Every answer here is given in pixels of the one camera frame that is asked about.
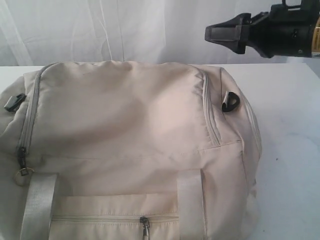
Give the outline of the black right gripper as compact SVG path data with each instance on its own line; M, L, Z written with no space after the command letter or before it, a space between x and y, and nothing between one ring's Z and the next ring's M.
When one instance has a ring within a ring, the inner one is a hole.
M226 21L205 28L204 39L243 55L254 49L263 58L311 58L315 31L315 1L288 5L285 0L270 11L245 13L241 21Z

